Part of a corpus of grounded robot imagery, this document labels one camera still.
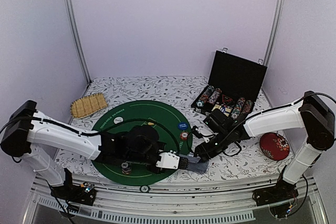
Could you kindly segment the blue checked card deck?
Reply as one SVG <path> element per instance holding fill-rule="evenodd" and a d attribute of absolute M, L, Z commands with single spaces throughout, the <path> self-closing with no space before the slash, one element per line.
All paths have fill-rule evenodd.
<path fill-rule="evenodd" d="M 204 174 L 207 171 L 209 161 L 202 161 L 199 157 L 187 157 L 186 170 L 198 174 Z"/>

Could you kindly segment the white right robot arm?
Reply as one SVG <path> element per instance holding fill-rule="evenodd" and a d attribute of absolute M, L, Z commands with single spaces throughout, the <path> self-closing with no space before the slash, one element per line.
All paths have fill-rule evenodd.
<path fill-rule="evenodd" d="M 335 115 L 321 96 L 323 93 L 307 91 L 302 98 L 289 104 L 260 112 L 241 113 L 234 118 L 221 118 L 219 111 L 215 110 L 204 120 L 215 136 L 196 146 L 194 155 L 207 161 L 232 143 L 266 133 L 303 129 L 306 138 L 295 157 L 281 171 L 276 184 L 253 191 L 253 200 L 258 206 L 295 198 L 298 196 L 296 187 L 299 179 L 335 142 Z"/>

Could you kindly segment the woven bamboo tray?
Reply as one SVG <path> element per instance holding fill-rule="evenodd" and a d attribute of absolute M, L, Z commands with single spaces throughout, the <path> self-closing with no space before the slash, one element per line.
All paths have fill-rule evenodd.
<path fill-rule="evenodd" d="M 70 106 L 70 113 L 75 119 L 90 116 L 108 106 L 102 93 L 91 94 L 77 99 Z"/>

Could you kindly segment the floral white tablecloth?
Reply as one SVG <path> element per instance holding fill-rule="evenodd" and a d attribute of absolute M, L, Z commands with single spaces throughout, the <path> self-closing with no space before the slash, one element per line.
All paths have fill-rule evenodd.
<path fill-rule="evenodd" d="M 96 78 L 85 95 L 103 93 L 108 107 L 85 119 L 74 119 L 71 125 L 91 129 L 98 119 L 118 105 L 135 100 L 153 100 L 175 107 L 192 125 L 204 127 L 204 116 L 195 112 L 191 104 L 206 84 L 206 77 Z M 282 161 L 269 159 L 261 151 L 257 137 L 242 141 L 241 146 L 242 151 L 235 155 L 237 146 L 230 145 L 225 154 L 211 160 L 205 174 L 179 170 L 164 179 L 164 182 L 197 183 L 278 175 L 293 158 L 290 152 Z"/>

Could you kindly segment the red triangle all-in marker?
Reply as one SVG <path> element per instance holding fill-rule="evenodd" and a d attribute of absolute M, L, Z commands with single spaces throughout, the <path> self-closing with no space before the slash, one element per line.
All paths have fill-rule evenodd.
<path fill-rule="evenodd" d="M 232 98 L 230 98 L 230 97 L 228 97 L 228 96 L 226 96 L 226 95 L 224 95 L 224 94 L 221 94 L 221 98 L 220 98 L 220 102 L 221 102 L 221 104 L 229 104 L 229 103 L 231 103 L 232 101 L 233 101 Z"/>

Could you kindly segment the black poker chip case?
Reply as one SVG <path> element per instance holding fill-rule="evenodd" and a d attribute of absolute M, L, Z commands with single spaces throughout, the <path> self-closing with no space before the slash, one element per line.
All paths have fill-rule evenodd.
<path fill-rule="evenodd" d="M 207 117 L 216 104 L 228 105 L 234 108 L 240 97 L 245 98 L 246 101 L 253 101 L 255 105 L 266 70 L 267 67 L 262 64 L 229 53 L 216 51 L 208 82 L 192 102 L 191 107 L 196 112 Z M 196 106 L 196 102 L 208 86 L 213 86 L 215 89 L 220 88 L 222 94 L 232 98 L 233 101 L 229 104 L 221 104 L 220 95 L 214 105 L 206 102 L 202 107 Z"/>

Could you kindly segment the aluminium right corner post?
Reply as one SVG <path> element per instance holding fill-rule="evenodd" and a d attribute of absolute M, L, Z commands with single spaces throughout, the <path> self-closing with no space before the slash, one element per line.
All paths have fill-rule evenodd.
<path fill-rule="evenodd" d="M 276 37 L 277 37 L 277 32 L 278 32 L 278 28 L 280 24 L 281 13 L 283 10 L 284 2 L 285 0 L 276 0 L 275 12 L 274 12 L 273 20 L 272 20 L 270 36 L 268 39 L 268 44 L 266 47 L 266 52 L 265 52 L 264 61 L 263 61 L 263 65 L 266 67 L 270 65 L 271 56 L 272 56 L 272 52 L 274 50 L 274 46 L 276 42 Z"/>

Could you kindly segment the green round poker mat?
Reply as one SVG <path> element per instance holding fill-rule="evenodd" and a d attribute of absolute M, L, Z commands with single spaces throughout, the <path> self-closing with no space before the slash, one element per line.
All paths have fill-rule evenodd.
<path fill-rule="evenodd" d="M 169 132 L 175 136 L 179 143 L 180 154 L 189 154 L 187 144 L 180 139 L 180 134 L 183 131 L 178 128 L 178 124 L 180 122 L 188 123 L 188 129 L 184 130 L 185 132 L 190 132 L 191 127 L 187 118 L 178 109 L 159 101 L 139 100 L 127 102 L 105 113 L 95 123 L 92 129 L 102 131 L 115 125 L 113 120 L 117 116 L 123 117 L 124 121 L 132 119 L 142 119 L 142 121 L 125 123 L 111 129 L 111 133 L 129 131 L 133 126 L 150 125 L 151 121 L 156 121 L 166 127 Z M 140 164 L 131 164 L 131 167 L 131 174 L 124 175 L 122 174 L 120 166 L 99 164 L 92 161 L 90 165 L 90 175 L 105 177 L 121 185 L 149 186 L 162 181 L 175 173 L 175 170 L 166 170 L 162 173 L 155 174 L 148 171 L 145 166 Z"/>

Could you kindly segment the red floral bowl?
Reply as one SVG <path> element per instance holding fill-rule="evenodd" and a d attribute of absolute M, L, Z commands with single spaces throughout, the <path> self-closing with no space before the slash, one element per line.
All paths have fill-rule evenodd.
<path fill-rule="evenodd" d="M 262 153 L 274 161 L 284 160 L 290 153 L 288 141 L 282 135 L 274 132 L 262 135 L 259 146 Z"/>

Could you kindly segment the boxed card deck in case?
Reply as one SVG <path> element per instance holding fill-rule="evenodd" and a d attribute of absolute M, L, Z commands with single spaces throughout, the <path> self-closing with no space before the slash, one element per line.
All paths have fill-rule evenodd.
<path fill-rule="evenodd" d="M 219 109 L 223 114 L 225 114 L 226 116 L 229 116 L 233 107 L 232 106 L 228 106 L 228 105 L 218 105 L 216 104 L 212 111 L 214 111 L 215 109 Z"/>

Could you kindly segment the aluminium left corner post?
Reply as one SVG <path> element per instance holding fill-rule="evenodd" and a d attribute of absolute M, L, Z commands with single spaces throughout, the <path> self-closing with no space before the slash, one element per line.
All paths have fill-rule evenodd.
<path fill-rule="evenodd" d="M 76 23 L 76 17 L 75 17 L 75 11 L 74 11 L 74 6 L 72 3 L 72 0 L 64 0 L 65 2 L 65 8 L 66 8 L 66 12 L 68 15 L 68 20 L 69 20 L 69 26 L 70 26 L 70 30 L 71 30 L 71 34 L 72 34 L 72 38 L 73 38 L 73 42 L 75 45 L 75 50 L 77 53 L 77 57 L 79 60 L 79 64 L 80 64 L 80 68 L 82 70 L 82 74 L 83 77 L 86 81 L 87 84 L 91 83 L 91 76 L 89 73 L 89 69 L 87 66 L 87 62 L 83 53 L 83 48 L 82 48 L 82 44 L 81 44 L 81 40 L 80 40 L 80 35 L 79 35 L 79 30 L 77 27 L 77 23 Z"/>

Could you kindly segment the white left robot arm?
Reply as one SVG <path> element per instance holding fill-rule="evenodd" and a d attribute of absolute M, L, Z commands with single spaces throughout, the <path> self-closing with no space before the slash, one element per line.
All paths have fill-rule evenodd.
<path fill-rule="evenodd" d="M 36 105 L 28 100 L 11 115 L 1 129 L 1 150 L 26 161 L 67 200 L 75 199 L 80 187 L 72 183 L 72 173 L 52 161 L 40 144 L 68 150 L 100 164 L 140 163 L 153 172 L 188 166 L 188 159 L 181 157 L 179 150 L 165 151 L 165 143 L 150 125 L 136 125 L 119 133 L 111 133 L 109 128 L 86 131 L 47 117 Z"/>

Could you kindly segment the blue small blind button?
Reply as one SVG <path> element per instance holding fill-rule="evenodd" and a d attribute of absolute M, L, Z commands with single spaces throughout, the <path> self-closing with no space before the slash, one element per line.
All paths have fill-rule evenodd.
<path fill-rule="evenodd" d="M 182 130 L 182 131 L 187 130 L 187 129 L 188 129 L 188 123 L 186 123 L 186 122 L 180 122 L 180 123 L 178 124 L 178 128 L 179 128 L 180 130 Z"/>

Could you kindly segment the white dealer button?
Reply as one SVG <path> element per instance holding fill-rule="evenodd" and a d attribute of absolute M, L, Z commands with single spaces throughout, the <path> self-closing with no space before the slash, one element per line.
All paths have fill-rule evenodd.
<path fill-rule="evenodd" d="M 120 117 L 120 116 L 115 117 L 113 120 L 114 124 L 119 124 L 123 121 L 124 121 L 123 117 Z"/>

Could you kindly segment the aluminium corner post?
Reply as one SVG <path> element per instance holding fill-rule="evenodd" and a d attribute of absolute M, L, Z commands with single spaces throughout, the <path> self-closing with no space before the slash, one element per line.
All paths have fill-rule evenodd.
<path fill-rule="evenodd" d="M 75 45 L 75 50 L 77 53 L 77 57 L 79 60 L 79 64 L 80 64 L 80 68 L 82 70 L 82 74 L 83 77 L 86 81 L 87 84 L 91 83 L 91 76 L 89 73 L 89 69 L 87 66 L 87 62 L 83 53 L 83 48 L 82 48 L 82 44 L 81 44 L 81 40 L 80 40 L 80 35 L 79 35 L 79 30 L 77 27 L 77 23 L 76 23 L 76 17 L 75 17 L 75 11 L 74 11 L 74 6 L 72 3 L 72 0 L 64 0 L 65 2 L 65 8 L 66 8 L 66 12 L 68 15 L 68 20 L 69 20 L 69 26 L 70 26 L 70 30 L 71 30 L 71 34 L 72 34 L 72 38 L 73 38 L 73 42 Z"/>
<path fill-rule="evenodd" d="M 270 65 L 271 56 L 272 56 L 272 52 L 274 50 L 274 46 L 276 42 L 276 37 L 277 37 L 277 32 L 278 32 L 278 28 L 280 24 L 281 13 L 283 10 L 284 2 L 285 0 L 276 0 L 275 12 L 274 12 L 273 20 L 272 20 L 270 36 L 268 39 L 268 44 L 266 47 L 266 52 L 265 52 L 264 61 L 263 61 L 263 65 L 266 67 Z"/>

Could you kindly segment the small chip stack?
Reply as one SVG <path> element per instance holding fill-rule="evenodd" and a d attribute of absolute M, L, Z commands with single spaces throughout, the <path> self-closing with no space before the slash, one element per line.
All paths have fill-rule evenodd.
<path fill-rule="evenodd" d="M 183 140 L 183 141 L 187 141 L 187 140 L 188 140 L 188 136 L 189 136 L 189 133 L 183 131 L 183 132 L 180 134 L 180 139 Z"/>

